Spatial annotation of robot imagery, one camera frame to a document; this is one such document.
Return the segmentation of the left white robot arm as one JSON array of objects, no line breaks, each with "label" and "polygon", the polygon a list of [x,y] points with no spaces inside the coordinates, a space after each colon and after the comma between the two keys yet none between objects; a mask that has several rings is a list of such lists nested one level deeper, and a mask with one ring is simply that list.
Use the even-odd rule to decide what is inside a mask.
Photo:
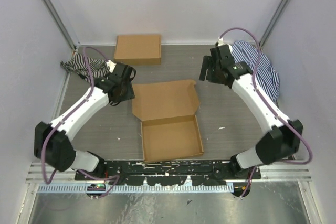
[{"label": "left white robot arm", "polygon": [[43,165],[48,164],[59,172],[69,168],[78,170],[93,180],[100,180],[106,175],[103,158],[90,151],[76,150],[71,142],[100,109],[135,97],[132,80],[136,70],[112,61],[108,61],[107,67],[108,73],[94,80],[81,99],[64,114],[50,123],[40,122],[35,127],[34,156]]}]

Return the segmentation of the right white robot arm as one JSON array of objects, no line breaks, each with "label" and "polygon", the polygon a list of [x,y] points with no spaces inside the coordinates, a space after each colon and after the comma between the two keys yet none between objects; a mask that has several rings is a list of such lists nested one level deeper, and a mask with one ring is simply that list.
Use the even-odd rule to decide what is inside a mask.
[{"label": "right white robot arm", "polygon": [[263,137],[250,149],[230,158],[232,175],[243,179],[250,168],[269,165],[299,150],[303,125],[291,120],[270,100],[253,77],[247,63],[235,62],[229,45],[215,46],[203,57],[199,80],[223,84],[232,89],[248,106],[262,130]]}]

